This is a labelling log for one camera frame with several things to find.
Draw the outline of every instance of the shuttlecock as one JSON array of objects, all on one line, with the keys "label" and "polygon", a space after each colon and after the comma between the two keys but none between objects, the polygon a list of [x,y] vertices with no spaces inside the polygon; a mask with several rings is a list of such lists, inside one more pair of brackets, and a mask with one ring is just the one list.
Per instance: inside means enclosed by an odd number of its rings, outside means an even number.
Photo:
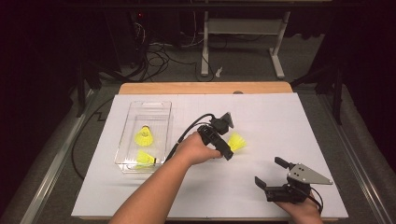
[{"label": "shuttlecock", "polygon": [[239,133],[232,133],[230,139],[228,140],[228,146],[230,146],[231,151],[236,151],[247,144],[245,139],[239,135]]},{"label": "shuttlecock", "polygon": [[153,138],[149,126],[143,126],[142,129],[134,136],[134,141],[141,147],[147,147],[152,144]]},{"label": "shuttlecock", "polygon": [[142,149],[137,150],[136,162],[139,165],[152,165],[155,163],[156,160],[157,159],[155,159]]}]

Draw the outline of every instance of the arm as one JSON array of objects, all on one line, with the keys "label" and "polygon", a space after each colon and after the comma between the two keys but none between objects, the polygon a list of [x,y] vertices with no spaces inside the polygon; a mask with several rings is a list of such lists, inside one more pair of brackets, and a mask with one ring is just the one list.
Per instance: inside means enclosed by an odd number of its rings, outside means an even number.
[{"label": "arm", "polygon": [[219,151],[206,147],[198,133],[188,136],[175,155],[148,178],[119,208],[110,223],[164,223],[189,168]]},{"label": "arm", "polygon": [[303,203],[276,203],[285,210],[296,224],[322,224],[317,205],[310,199]]}]

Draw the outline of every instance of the transparent bin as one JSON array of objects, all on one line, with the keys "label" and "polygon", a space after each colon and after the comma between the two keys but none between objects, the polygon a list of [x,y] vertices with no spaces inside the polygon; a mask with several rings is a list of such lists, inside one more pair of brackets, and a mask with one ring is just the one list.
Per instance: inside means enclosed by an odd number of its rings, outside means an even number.
[{"label": "transparent bin", "polygon": [[153,173],[170,151],[171,102],[132,102],[115,163],[124,173]]}]

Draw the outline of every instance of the white metal frame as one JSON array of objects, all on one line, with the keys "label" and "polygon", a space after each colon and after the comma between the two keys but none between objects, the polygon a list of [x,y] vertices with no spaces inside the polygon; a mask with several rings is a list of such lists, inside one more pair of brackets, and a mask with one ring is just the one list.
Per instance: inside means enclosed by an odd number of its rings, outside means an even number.
[{"label": "white metal frame", "polygon": [[277,35],[276,45],[274,48],[269,48],[269,53],[276,70],[276,76],[283,79],[285,74],[277,54],[289,22],[289,16],[290,12],[287,11],[282,20],[209,19],[209,14],[206,11],[201,76],[209,75],[209,48],[207,47],[209,34]]}]

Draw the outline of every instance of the table leg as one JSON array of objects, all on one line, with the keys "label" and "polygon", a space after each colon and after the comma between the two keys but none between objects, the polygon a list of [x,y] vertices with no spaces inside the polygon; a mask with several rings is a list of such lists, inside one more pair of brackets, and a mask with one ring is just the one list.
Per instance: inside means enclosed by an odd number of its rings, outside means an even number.
[{"label": "table leg", "polygon": [[279,52],[280,44],[282,43],[283,35],[285,34],[286,27],[288,26],[290,12],[285,12],[283,16],[283,21],[279,27],[279,32],[277,34],[276,46],[274,48],[270,48],[270,55],[273,61],[273,65],[276,71],[276,76],[278,78],[285,78],[285,74],[283,73],[282,66],[280,64],[279,58],[277,57],[277,53]]},{"label": "table leg", "polygon": [[204,24],[204,48],[202,50],[202,63],[201,63],[201,76],[207,77],[209,75],[209,48],[207,47],[208,41],[208,30],[207,23],[209,18],[209,13],[205,12],[205,24]]}]

